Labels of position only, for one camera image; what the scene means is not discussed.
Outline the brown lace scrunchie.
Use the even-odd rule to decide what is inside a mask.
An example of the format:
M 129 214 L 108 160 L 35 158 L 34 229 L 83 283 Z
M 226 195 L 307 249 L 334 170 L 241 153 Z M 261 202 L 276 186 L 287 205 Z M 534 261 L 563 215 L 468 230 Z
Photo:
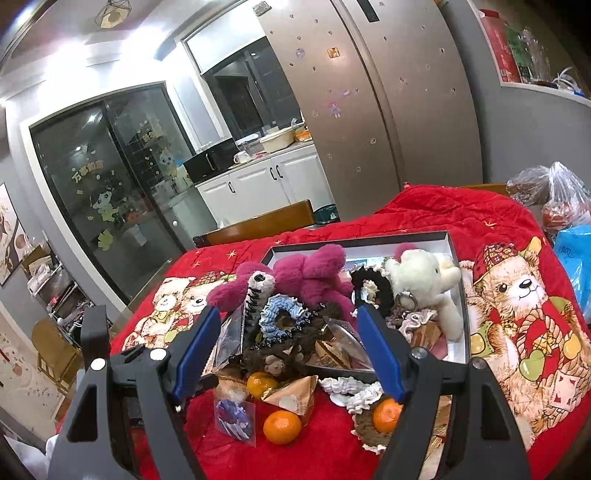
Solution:
M 375 454 L 382 454 L 386 451 L 394 434 L 394 431 L 391 434 L 381 434 L 373 426 L 373 411 L 380 402 L 370 407 L 369 411 L 356 414 L 353 417 L 353 434 L 362 442 L 363 449 Z

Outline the white lace scrunchie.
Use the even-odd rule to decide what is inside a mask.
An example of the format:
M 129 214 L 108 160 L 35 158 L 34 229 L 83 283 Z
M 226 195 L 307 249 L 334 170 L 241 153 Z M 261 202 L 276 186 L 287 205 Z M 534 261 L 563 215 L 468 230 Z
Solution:
M 369 411 L 384 395 L 379 381 L 369 384 L 353 377 L 338 377 L 324 378 L 320 385 L 332 403 L 345 408 L 349 414 Z

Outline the orange tangerine back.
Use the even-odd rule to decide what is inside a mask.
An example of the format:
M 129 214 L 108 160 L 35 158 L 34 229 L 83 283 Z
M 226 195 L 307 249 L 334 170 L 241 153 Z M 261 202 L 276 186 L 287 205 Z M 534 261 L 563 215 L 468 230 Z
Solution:
M 276 389 L 277 385 L 279 383 L 276 381 L 276 378 L 266 372 L 252 373 L 246 381 L 246 388 L 249 391 L 249 395 L 259 400 L 263 398 L 266 392 Z

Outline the orange tangerine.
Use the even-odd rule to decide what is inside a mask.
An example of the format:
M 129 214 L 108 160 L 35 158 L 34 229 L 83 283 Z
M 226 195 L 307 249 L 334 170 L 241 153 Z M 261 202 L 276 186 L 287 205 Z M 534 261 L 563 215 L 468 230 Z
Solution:
M 276 445 L 287 445 L 297 439 L 301 433 L 301 419 L 286 410 L 273 412 L 263 423 L 263 434 Z
M 246 381 L 246 388 L 249 391 L 249 395 L 259 400 L 263 398 L 266 392 L 276 389 L 277 385 L 279 383 L 276 381 L 276 378 L 266 372 L 252 373 Z

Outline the orange tangerine front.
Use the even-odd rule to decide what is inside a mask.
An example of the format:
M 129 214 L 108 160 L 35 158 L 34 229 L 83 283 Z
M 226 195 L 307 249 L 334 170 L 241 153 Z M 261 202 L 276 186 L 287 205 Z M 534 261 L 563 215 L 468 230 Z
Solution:
M 287 445 L 297 439 L 301 433 L 301 419 L 286 410 L 273 412 L 263 423 L 263 434 L 276 445 Z

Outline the gold triangle snack pack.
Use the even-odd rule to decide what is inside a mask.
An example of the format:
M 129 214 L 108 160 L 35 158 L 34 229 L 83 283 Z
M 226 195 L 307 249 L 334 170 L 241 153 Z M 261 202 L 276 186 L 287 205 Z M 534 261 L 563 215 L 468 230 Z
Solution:
M 317 375 L 307 376 L 271 390 L 262 399 L 263 402 L 290 411 L 298 417 L 308 418 L 315 405 L 317 385 Z

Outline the purple anime badge bag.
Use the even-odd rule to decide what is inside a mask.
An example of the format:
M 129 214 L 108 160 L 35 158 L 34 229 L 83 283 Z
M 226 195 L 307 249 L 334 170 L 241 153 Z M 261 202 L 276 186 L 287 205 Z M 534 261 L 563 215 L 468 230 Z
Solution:
M 256 446 L 256 407 L 243 391 L 215 390 L 214 426 L 232 440 Z

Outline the red teddy bear blanket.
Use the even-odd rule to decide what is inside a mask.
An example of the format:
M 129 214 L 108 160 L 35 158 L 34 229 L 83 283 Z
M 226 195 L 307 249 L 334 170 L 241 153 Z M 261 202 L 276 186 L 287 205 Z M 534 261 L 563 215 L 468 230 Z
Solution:
M 590 419 L 590 333 L 569 278 L 532 214 L 487 191 L 411 186 L 376 213 L 315 230 L 198 248 L 167 279 L 208 286 L 276 246 L 447 231 L 464 276 L 473 352 L 494 371 L 524 431 L 532 476 L 548 479 Z M 353 437 L 346 411 L 315 396 L 287 446 L 233 441 L 213 423 L 213 400 L 189 404 L 186 433 L 211 479 L 369 479 L 377 456 Z

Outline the black fuzzy scrunchie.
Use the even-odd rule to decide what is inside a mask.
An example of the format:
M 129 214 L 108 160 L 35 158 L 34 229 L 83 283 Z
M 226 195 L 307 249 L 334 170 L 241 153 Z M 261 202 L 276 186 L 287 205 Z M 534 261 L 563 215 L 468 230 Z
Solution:
M 380 271 L 373 268 L 360 267 L 351 272 L 351 282 L 353 285 L 353 303 L 359 306 L 362 302 L 373 303 L 378 307 L 390 309 L 394 306 L 394 294 L 391 287 L 390 280 Z M 369 291 L 373 293 L 373 298 L 370 300 L 370 295 L 363 298 L 363 289 L 368 286 L 373 286 Z

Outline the white plush bear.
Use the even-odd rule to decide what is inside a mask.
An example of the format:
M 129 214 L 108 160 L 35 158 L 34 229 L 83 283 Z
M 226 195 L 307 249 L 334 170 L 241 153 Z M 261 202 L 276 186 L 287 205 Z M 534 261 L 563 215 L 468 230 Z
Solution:
M 449 256 L 423 249 L 407 249 L 391 258 L 384 269 L 394 294 L 394 304 L 407 311 L 431 309 L 449 341 L 459 341 L 464 320 L 448 291 L 459 285 L 461 271 Z

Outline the dark glass sliding door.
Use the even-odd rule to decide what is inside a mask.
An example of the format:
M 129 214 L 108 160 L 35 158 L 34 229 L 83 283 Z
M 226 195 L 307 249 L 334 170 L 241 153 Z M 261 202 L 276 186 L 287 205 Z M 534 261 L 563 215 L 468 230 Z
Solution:
M 123 301 L 215 226 L 186 171 L 197 152 L 161 84 L 67 110 L 31 137 L 60 213 Z

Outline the brown monkey plush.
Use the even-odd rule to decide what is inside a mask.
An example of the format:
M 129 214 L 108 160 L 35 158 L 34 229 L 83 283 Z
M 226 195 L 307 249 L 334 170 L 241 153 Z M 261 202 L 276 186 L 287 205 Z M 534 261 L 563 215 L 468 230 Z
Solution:
M 242 370 L 247 377 L 266 373 L 280 382 L 307 376 L 308 360 L 315 353 L 315 342 L 321 330 L 321 327 L 308 325 L 283 342 L 246 349 L 240 360 Z

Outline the blue lace scrunchie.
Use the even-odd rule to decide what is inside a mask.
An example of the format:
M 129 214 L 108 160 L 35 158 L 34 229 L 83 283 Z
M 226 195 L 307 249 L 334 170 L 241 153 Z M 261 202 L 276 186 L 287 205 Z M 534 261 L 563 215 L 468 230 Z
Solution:
M 282 342 L 311 321 L 311 312 L 296 297 L 276 294 L 267 300 L 260 312 L 259 329 L 263 341 L 269 344 Z

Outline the black storage box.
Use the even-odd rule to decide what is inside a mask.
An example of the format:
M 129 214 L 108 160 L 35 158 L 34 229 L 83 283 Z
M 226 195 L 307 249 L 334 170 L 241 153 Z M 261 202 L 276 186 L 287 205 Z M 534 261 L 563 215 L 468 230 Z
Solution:
M 469 319 L 456 252 L 445 231 L 339 240 L 355 305 L 376 305 L 408 342 L 468 361 Z

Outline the magenta plush bear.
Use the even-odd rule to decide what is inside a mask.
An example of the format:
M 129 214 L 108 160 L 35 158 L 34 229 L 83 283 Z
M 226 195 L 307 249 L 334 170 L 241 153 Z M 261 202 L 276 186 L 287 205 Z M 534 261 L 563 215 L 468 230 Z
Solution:
M 246 261 L 238 266 L 235 280 L 216 286 L 206 297 L 208 305 L 221 312 L 231 313 L 246 298 L 249 278 L 256 272 L 274 278 L 274 294 L 296 297 L 311 310 L 321 304 L 335 303 L 341 308 L 342 319 L 352 322 L 355 306 L 351 300 L 353 285 L 342 279 L 346 252 L 342 246 L 328 244 L 310 256 L 293 254 L 273 264 L 273 267 Z

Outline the black microwave oven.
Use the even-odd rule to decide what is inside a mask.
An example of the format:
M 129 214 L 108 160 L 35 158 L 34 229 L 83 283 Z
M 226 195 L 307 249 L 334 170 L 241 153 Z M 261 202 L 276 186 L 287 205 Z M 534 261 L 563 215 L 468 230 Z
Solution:
M 235 164 L 238 147 L 232 138 L 218 142 L 183 163 L 189 179 L 197 184 L 222 174 Z

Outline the blue plastic bag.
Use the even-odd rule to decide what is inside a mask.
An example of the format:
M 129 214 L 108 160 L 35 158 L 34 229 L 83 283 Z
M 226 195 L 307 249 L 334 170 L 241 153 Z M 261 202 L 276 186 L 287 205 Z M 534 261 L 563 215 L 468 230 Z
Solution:
M 579 225 L 558 233 L 554 252 L 565 269 L 587 324 L 590 323 L 591 226 Z

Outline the wooden chair back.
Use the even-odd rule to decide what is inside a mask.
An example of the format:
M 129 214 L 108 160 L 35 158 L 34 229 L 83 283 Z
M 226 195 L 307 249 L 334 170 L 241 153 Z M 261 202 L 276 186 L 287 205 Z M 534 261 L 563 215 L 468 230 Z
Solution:
M 311 201 L 304 200 L 266 214 L 195 236 L 196 248 L 273 237 L 315 224 Z

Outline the green trash bin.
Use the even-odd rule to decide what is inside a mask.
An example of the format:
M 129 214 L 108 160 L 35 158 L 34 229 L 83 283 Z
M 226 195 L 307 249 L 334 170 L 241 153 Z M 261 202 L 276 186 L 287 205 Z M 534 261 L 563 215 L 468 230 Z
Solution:
M 335 204 L 328 204 L 318 208 L 314 211 L 312 216 L 314 216 L 315 225 L 324 226 L 341 221 L 337 205 Z

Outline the clear plastic bag of food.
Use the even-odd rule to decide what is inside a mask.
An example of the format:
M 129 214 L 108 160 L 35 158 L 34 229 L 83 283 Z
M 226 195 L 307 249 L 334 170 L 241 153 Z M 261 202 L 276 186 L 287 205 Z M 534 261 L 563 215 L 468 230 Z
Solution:
M 542 229 L 549 237 L 590 224 L 590 190 L 561 162 L 523 170 L 507 181 L 506 190 L 525 207 L 541 207 Z

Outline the white kitchen cabinet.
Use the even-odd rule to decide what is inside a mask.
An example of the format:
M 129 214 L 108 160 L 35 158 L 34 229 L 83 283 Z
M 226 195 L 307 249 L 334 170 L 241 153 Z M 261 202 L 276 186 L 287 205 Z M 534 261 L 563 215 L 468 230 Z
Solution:
M 219 227 L 308 200 L 317 210 L 335 202 L 315 144 L 293 145 L 197 186 Z

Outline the cream basin on counter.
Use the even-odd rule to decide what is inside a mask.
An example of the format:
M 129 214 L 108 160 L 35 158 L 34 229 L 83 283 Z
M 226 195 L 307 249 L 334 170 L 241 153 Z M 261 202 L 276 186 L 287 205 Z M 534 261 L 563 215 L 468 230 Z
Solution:
M 277 130 L 274 133 L 267 134 L 259 140 L 263 146 L 264 152 L 271 154 L 284 148 L 290 147 L 294 143 L 294 128 L 287 127 Z

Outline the silver double door refrigerator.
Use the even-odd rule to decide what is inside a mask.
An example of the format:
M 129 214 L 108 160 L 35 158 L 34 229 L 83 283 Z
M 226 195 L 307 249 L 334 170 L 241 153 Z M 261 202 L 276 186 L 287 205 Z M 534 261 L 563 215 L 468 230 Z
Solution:
M 483 179 L 472 92 L 433 1 L 259 1 L 342 220 L 406 184 Z

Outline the red box on shelf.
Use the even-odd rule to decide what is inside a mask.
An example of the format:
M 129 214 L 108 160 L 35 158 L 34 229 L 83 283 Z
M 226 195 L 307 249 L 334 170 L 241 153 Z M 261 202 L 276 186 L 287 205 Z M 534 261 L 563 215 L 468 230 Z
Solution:
M 485 29 L 503 82 L 520 83 L 521 76 L 507 40 L 507 22 L 497 11 L 480 9 L 480 21 Z

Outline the white wall shelf unit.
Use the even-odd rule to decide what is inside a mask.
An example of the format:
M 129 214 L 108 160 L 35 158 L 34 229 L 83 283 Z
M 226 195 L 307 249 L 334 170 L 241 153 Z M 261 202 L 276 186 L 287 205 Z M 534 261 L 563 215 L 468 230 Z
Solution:
M 497 11 L 507 22 L 507 40 L 521 76 L 521 85 L 590 105 L 590 19 L 570 17 L 568 1 L 474 1 L 472 8 L 496 59 L 480 9 Z

